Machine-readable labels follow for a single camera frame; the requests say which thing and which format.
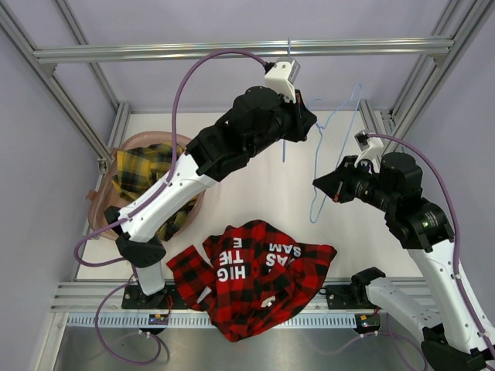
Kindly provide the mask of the red black plaid shirt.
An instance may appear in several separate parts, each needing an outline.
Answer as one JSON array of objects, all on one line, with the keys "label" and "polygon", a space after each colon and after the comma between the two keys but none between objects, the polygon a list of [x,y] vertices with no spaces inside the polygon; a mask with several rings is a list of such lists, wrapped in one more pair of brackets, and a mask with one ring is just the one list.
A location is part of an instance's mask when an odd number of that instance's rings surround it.
[{"label": "red black plaid shirt", "polygon": [[295,241],[262,220],[227,226],[172,257],[167,267],[187,307],[204,311],[230,342],[296,316],[323,287],[337,255],[328,244]]}]

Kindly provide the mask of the yellow plaid shirt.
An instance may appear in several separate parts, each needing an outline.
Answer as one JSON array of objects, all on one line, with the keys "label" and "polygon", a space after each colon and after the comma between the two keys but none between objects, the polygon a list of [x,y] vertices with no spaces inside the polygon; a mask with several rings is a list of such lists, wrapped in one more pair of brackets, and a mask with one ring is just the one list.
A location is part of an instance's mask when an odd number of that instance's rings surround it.
[{"label": "yellow plaid shirt", "polygon": [[[122,199],[133,202],[169,171],[172,162],[172,142],[117,150],[116,160],[117,174],[111,179],[112,185]],[[160,226],[157,234],[162,241],[169,241],[176,235],[195,202],[196,197]]]}]

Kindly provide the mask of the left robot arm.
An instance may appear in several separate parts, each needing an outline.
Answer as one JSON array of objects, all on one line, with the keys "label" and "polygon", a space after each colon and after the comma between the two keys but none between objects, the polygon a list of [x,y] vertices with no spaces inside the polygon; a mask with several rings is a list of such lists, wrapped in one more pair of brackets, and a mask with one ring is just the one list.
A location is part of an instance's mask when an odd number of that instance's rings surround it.
[{"label": "left robot arm", "polygon": [[104,216],[118,235],[119,254],[137,273],[139,299],[149,308],[166,299],[161,261],[166,250],[159,227],[193,197],[244,168],[277,141],[305,141],[317,117],[299,91],[285,99],[267,87],[251,87],[234,99],[215,124],[202,129],[173,167],[127,206]]}]

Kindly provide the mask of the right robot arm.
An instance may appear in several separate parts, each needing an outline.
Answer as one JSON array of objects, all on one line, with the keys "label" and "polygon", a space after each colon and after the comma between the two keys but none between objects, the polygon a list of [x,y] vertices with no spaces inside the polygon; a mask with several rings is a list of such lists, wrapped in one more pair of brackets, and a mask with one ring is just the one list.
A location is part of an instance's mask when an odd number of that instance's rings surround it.
[{"label": "right robot arm", "polygon": [[472,288],[456,284],[463,269],[454,264],[454,233],[442,209],[422,196],[422,169],[415,159],[389,153],[374,172],[369,160],[347,156],[312,184],[335,203],[359,199],[384,212],[388,230],[421,271],[437,310],[420,305],[376,267],[352,277],[353,303],[386,311],[420,343],[434,370],[491,370],[494,327]]}]

